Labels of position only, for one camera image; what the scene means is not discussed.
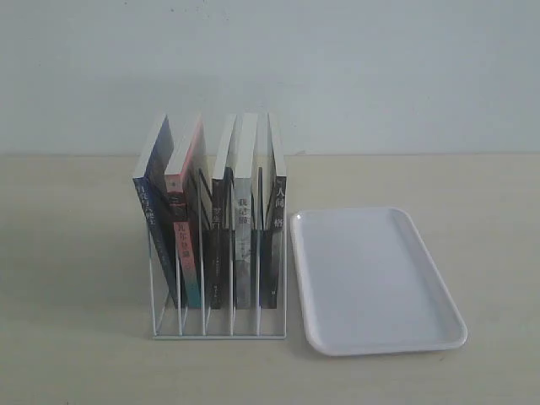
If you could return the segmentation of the black book white characters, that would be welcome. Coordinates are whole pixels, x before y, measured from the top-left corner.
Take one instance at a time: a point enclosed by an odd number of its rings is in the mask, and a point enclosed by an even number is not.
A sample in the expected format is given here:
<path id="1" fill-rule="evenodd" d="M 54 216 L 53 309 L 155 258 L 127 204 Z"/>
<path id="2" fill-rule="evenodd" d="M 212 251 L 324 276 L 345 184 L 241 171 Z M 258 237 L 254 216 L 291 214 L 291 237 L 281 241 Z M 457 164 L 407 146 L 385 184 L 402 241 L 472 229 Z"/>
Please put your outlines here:
<path id="1" fill-rule="evenodd" d="M 284 239 L 286 225 L 287 173 L 278 118 L 267 114 L 268 158 L 267 181 L 263 183 L 268 193 L 264 198 L 266 217 L 263 220 L 261 272 L 262 307 L 278 307 L 278 286 L 284 264 Z"/>

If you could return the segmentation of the pink red book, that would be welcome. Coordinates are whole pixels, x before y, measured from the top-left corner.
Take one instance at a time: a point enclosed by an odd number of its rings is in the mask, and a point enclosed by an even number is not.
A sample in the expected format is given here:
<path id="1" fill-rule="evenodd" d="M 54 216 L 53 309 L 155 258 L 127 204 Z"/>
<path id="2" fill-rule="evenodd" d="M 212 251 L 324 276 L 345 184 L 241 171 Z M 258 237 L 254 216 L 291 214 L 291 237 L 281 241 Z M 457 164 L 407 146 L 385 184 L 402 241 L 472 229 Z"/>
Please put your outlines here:
<path id="1" fill-rule="evenodd" d="M 186 291 L 187 306 L 200 308 L 199 208 L 197 185 L 206 174 L 206 143 L 203 119 L 197 116 L 185 125 L 165 168 L 165 186 L 172 212 L 175 241 Z"/>

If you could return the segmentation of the dark blue book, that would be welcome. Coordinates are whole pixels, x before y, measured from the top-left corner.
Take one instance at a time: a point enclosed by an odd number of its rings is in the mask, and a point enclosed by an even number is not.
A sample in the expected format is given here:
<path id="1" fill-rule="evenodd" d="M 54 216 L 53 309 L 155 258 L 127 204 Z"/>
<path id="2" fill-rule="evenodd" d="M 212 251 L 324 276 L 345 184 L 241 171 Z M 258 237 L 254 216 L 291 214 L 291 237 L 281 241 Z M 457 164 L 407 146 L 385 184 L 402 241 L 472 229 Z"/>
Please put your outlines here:
<path id="1" fill-rule="evenodd" d="M 174 151 L 174 139 L 166 114 L 158 116 L 132 173 L 148 230 L 163 269 L 174 305 L 178 305 L 176 248 L 172 214 L 165 185 L 165 169 Z"/>

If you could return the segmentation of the grey white book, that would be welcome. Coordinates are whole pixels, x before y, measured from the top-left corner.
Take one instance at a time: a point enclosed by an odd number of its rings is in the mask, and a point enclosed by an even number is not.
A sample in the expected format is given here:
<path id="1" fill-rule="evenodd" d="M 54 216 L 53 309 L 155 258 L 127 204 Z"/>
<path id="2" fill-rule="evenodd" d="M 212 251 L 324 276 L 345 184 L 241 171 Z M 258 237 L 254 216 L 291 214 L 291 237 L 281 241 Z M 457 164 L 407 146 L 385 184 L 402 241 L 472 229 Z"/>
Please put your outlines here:
<path id="1" fill-rule="evenodd" d="M 253 184 L 258 114 L 242 117 L 234 168 L 235 202 L 235 306 L 246 310 L 253 305 L 251 232 L 253 229 Z"/>

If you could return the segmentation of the dark brown book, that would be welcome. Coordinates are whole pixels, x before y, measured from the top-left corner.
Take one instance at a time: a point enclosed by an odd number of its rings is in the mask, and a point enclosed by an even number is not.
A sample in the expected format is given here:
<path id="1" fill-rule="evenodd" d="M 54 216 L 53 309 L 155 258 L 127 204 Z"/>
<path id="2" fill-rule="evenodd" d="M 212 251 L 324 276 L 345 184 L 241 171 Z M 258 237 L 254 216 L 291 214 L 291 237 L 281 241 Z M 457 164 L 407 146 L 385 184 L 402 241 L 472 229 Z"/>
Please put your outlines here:
<path id="1" fill-rule="evenodd" d="M 224 227 L 229 172 L 235 149 L 236 114 L 225 118 L 216 159 L 213 165 L 212 180 L 212 269 L 210 278 L 210 307 L 219 309 L 223 303 L 224 284 Z"/>

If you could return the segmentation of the white plastic tray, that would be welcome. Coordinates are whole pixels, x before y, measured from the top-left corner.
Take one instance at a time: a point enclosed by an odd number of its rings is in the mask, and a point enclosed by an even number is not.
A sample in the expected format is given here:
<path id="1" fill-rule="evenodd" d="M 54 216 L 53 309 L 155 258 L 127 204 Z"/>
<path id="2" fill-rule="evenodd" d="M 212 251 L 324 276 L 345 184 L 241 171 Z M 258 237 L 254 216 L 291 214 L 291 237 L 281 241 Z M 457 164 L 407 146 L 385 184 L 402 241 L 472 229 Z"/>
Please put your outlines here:
<path id="1" fill-rule="evenodd" d="M 305 337 L 326 356 L 445 351 L 467 326 L 410 215 L 304 210 L 290 219 Z"/>

